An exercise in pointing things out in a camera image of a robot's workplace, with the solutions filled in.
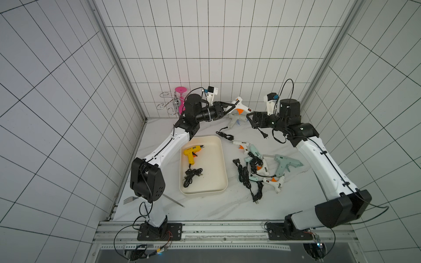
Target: glue gun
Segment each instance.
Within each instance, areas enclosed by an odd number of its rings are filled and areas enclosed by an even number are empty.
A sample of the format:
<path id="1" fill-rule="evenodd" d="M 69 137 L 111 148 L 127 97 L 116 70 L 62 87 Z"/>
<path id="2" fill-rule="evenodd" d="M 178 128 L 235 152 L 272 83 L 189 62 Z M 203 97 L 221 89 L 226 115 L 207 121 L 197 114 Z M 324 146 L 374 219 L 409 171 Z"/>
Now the glue gun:
<path id="1" fill-rule="evenodd" d="M 248 142 L 244 142 L 244 141 L 231 141 L 230 143 L 233 143 L 235 145 L 239 145 L 240 149 L 244 149 L 244 154 L 248 156 L 248 151 L 249 151 L 249 147 L 250 147 L 250 143 Z"/>
<path id="2" fill-rule="evenodd" d="M 247 121 L 247 117 L 245 115 L 240 115 L 237 113 L 230 113 L 228 117 L 231 118 L 231 121 L 228 124 L 228 129 L 231 129 L 238 120 L 242 120 L 244 122 Z"/>
<path id="3" fill-rule="evenodd" d="M 272 178 L 264 178 L 264 177 L 258 177 L 258 178 L 250 178 L 253 181 L 256 180 L 263 180 L 263 183 L 271 185 L 274 187 L 276 193 L 279 193 L 281 191 L 281 188 L 284 184 L 285 181 L 285 176 L 284 176 L 284 171 L 285 169 L 289 170 L 289 166 L 291 165 L 292 167 L 300 167 L 303 166 L 303 164 L 296 160 L 296 159 L 292 159 L 286 156 L 282 156 L 282 155 L 264 155 L 264 157 L 271 157 L 274 158 L 275 161 L 277 161 L 279 163 L 278 168 L 276 169 L 275 172 L 275 177 Z"/>
<path id="4" fill-rule="evenodd" d="M 202 148 L 204 148 L 203 145 L 196 145 L 192 148 L 184 150 L 184 155 L 186 155 L 189 158 L 190 165 L 195 164 L 195 160 L 193 158 L 197 156 L 196 152 L 200 151 Z"/>
<path id="5" fill-rule="evenodd" d="M 247 113 L 253 112 L 252 109 L 250 109 L 246 105 L 243 105 L 241 102 L 242 102 L 241 97 L 236 97 L 235 100 L 233 100 L 231 102 L 231 104 L 235 104 L 234 110 L 238 110 L 238 114 L 241 114 L 243 111 L 246 111 Z"/>
<path id="6" fill-rule="evenodd" d="M 277 177 L 281 177 L 284 175 L 284 171 L 285 169 L 290 172 L 289 170 L 289 166 L 291 165 L 294 168 L 303 166 L 303 164 L 296 160 L 296 159 L 292 159 L 286 156 L 282 156 L 279 154 L 275 154 L 275 156 L 273 156 L 273 158 L 275 159 L 275 161 L 277 161 L 279 163 L 278 168 L 276 169 L 275 172 L 275 176 Z"/>

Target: power cord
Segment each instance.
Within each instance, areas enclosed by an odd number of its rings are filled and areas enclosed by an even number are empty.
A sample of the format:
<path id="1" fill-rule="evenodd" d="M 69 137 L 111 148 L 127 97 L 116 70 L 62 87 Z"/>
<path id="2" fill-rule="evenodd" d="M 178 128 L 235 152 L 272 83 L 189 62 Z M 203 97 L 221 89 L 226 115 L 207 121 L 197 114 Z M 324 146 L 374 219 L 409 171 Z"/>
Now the power cord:
<path id="1" fill-rule="evenodd" d="M 325 256 L 322 259 L 324 259 L 332 251 L 332 249 L 333 249 L 333 247 L 335 246 L 335 243 L 336 243 L 336 235 L 335 235 L 335 232 L 331 228 L 330 228 L 330 230 L 332 230 L 333 237 L 334 237 L 333 238 L 333 245 L 332 245 L 332 247 L 329 249 L 329 251 L 325 254 Z"/>
<path id="2" fill-rule="evenodd" d="M 231 134 L 226 134 L 226 133 L 221 132 L 221 130 L 223 130 L 223 129 L 228 129 L 228 126 L 227 126 L 227 127 L 222 128 L 222 129 L 220 129 L 218 132 L 216 132 L 216 134 L 218 134 L 218 135 L 219 135 L 219 136 L 221 136 L 222 138 L 225 138 L 225 139 L 227 139 L 227 140 L 229 140 L 229 141 L 234 140 L 234 135 L 231 135 Z"/>
<path id="3" fill-rule="evenodd" d="M 232 162 L 237 166 L 238 169 L 238 180 L 247 188 L 250 190 L 250 194 L 251 197 L 253 198 L 253 202 L 257 202 L 258 200 L 260 200 L 263 197 L 263 183 L 262 181 L 256 182 L 257 183 L 257 193 L 253 194 L 253 192 L 251 191 L 251 183 L 250 183 L 250 179 L 248 178 L 248 163 L 245 164 L 245 167 L 243 167 L 240 164 L 240 159 L 235 159 L 232 160 Z"/>
<path id="4" fill-rule="evenodd" d="M 248 152 L 248 155 L 252 158 L 250 161 L 250 169 L 252 174 L 257 173 L 257 165 L 263 166 L 263 161 L 259 157 L 255 156 L 253 153 Z"/>
<path id="5" fill-rule="evenodd" d="M 189 165 L 189 169 L 186 171 L 186 176 L 184 177 L 185 181 L 183 183 L 184 188 L 188 187 L 193 182 L 193 176 L 201 176 L 202 175 L 202 168 L 199 169 L 192 169 L 192 165 Z"/>

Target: white table surface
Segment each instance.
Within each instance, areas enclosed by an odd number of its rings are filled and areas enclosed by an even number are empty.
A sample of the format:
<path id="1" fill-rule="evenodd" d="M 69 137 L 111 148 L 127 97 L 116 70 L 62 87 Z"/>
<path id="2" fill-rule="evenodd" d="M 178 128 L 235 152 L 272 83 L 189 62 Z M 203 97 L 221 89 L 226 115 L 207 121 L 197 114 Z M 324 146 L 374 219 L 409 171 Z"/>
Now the white table surface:
<path id="1" fill-rule="evenodd" d="M 143 158 L 155 150 L 172 130 L 177 119 L 148 120 L 144 135 L 136 157 Z M 212 122 L 201 122 L 196 136 L 215 135 L 215 132 L 228 125 L 230 119 L 221 119 Z M 280 144 L 272 137 L 271 129 L 262 129 L 269 136 L 264 139 L 258 130 L 251 127 L 250 123 L 241 122 L 225 133 L 234 135 L 236 141 L 248 141 L 254 144 L 262 154 L 280 154 L 300 160 L 304 166 L 293 168 L 291 173 L 285 171 L 285 183 L 280 193 L 276 194 L 272 186 L 263 186 L 263 197 L 258 204 L 253 203 L 250 191 L 238 180 L 238 171 L 233 159 L 240 158 L 244 165 L 244 154 L 238 146 L 221 138 L 224 152 L 228 187 L 219 194 L 207 196 L 186 196 L 179 189 L 180 153 L 177 152 L 169 164 L 162 169 L 165 179 L 164 194 L 182 203 L 185 208 L 161 196 L 164 211 L 168 220 L 282 220 L 286 215 L 314 207 L 325 202 L 321 187 L 313 170 L 303 155 L 292 147 L 290 142 Z M 276 132 L 277 138 L 283 139 L 281 132 Z M 277 163 L 267 158 L 271 175 Z M 125 184 L 114 221 L 133 221 L 139 216 L 140 200 L 134 200 L 123 205 L 123 200 L 134 196 L 129 186 L 130 174 Z M 252 182 L 252 191 L 256 193 L 257 184 Z"/>

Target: metal holder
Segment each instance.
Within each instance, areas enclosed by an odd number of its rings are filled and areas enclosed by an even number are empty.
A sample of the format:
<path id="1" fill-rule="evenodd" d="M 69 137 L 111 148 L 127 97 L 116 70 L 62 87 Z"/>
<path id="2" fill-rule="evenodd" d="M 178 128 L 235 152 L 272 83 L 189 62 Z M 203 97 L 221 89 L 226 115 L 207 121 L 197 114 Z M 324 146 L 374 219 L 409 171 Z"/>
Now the metal holder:
<path id="1" fill-rule="evenodd" d="M 165 102 L 162 102 L 162 103 L 160 103 L 160 104 L 158 104 L 157 105 L 157 110 L 162 110 L 162 109 L 164 109 L 170 102 L 173 102 L 173 106 L 172 107 L 170 107 L 170 108 L 168 108 L 167 109 L 167 113 L 169 114 L 169 115 L 177 115 L 178 117 L 180 116 L 180 114 L 179 114 L 179 111 L 178 111 L 178 108 L 180 107 L 180 105 L 181 105 L 181 100 L 180 100 L 180 97 L 182 96 L 183 94 L 181 93 L 180 94 L 180 96 L 177 96 L 177 92 L 176 91 L 174 91 L 174 96 L 170 96 L 170 93 L 169 92 L 162 92 L 159 96 L 161 97 L 161 98 L 171 98 L 171 100 L 167 103 L 167 104 L 165 104 Z"/>

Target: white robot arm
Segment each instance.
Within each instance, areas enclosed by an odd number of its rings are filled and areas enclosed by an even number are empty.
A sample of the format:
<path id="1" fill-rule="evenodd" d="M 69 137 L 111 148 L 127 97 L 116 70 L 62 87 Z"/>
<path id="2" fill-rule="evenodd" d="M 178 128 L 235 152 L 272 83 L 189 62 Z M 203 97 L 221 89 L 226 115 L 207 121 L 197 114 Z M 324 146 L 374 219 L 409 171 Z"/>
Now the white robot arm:
<path id="1" fill-rule="evenodd" d="M 231 104 L 215 101 L 212 106 L 208 104 L 202 108 L 203 100 L 200 95 L 187 96 L 184 103 L 186 110 L 167 139 L 151 154 L 143 159 L 136 158 L 132 163 L 130 187 L 137 196 L 144 199 L 146 203 L 144 213 L 150 212 L 148 223 L 152 228 L 156 228 L 160 233 L 166 231 L 163 226 L 166 225 L 164 224 L 166 215 L 158 200 L 165 189 L 161 168 L 165 167 L 169 159 L 191 140 L 199 130 L 201 121 L 218 120 L 234 109 L 248 111 L 247 119 L 253 128 L 272 128 L 282 131 L 286 139 L 309 162 L 326 196 L 327 202 L 286 216 L 284 223 L 286 235 L 292 237 L 294 233 L 301 233 L 311 227 L 332 228 L 360 218 L 371 201 L 371 195 L 367 190 L 360 191 L 346 177 L 326 151 L 315 128 L 309 123 L 301 123 L 299 102 L 293 99 L 278 101 L 275 95 L 270 93 L 265 96 L 266 104 L 269 105 L 271 102 L 267 112 L 254 112 L 241 103 L 240 97 Z M 272 104 L 276 101 L 279 102 L 280 111 L 274 114 Z"/>

